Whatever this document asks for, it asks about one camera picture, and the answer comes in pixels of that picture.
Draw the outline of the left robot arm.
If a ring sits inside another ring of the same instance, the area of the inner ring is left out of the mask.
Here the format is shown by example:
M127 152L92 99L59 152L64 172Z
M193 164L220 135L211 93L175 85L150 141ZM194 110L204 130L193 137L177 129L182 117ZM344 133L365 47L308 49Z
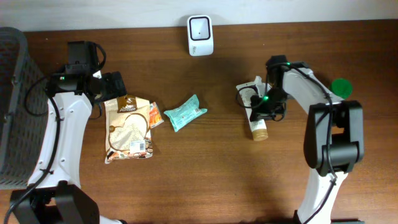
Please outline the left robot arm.
M79 168L93 107L126 94L119 72L101 73L105 63L100 45L69 42L59 70L18 76L2 94L1 185L12 187L5 222L109 223L82 191Z

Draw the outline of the orange tissue packet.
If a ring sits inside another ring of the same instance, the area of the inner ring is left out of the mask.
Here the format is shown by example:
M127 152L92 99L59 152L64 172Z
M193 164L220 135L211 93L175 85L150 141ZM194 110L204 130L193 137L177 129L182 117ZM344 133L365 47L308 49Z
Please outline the orange tissue packet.
M150 104L150 111L149 111L149 127L154 129L158 125L164 122L160 109L157 106L156 102L152 102Z

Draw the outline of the glutinous rice bag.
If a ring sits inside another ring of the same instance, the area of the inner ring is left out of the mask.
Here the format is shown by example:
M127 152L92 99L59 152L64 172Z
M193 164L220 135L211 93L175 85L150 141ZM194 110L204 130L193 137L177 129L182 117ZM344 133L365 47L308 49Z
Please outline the glutinous rice bag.
M115 160L147 159L153 155L150 132L150 101L125 95L104 102L106 112L106 157Z

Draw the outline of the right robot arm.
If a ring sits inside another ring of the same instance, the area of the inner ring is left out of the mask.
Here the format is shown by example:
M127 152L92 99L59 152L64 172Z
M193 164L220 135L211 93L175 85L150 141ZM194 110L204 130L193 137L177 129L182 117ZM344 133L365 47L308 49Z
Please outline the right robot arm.
M364 157L363 108L334 94L305 62L274 55L266 62L265 82L256 82L250 121L280 121L287 99L296 100L307 114L303 153L310 168L304 199L294 223L331 223L338 191Z

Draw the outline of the white tube gold cap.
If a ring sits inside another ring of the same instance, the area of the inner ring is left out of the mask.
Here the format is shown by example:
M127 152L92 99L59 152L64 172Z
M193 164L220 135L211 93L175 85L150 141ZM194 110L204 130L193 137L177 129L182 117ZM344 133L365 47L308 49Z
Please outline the white tube gold cap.
M263 119L250 121L252 107L256 105L251 103L251 97L258 95L254 82L247 82L236 86L236 101L240 107L243 107L249 121L249 127L254 141L263 141L268 138L267 126Z

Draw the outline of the green lid jar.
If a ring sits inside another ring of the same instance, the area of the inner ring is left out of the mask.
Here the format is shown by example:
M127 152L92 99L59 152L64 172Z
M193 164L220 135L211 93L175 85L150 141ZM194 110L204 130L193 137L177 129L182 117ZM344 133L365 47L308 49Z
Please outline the green lid jar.
M353 86L349 80L344 78L338 78L332 81L330 85L330 90L336 96L342 97L343 99L347 99L349 96L351 96L353 92Z

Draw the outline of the teal wipes packet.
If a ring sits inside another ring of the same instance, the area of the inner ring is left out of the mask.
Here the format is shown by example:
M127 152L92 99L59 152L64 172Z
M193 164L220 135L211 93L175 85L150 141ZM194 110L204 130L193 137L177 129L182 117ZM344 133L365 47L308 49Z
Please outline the teal wipes packet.
M193 95L178 108L164 111L164 114L169 118L174 131L178 132L207 111L206 108L200 108L198 97Z

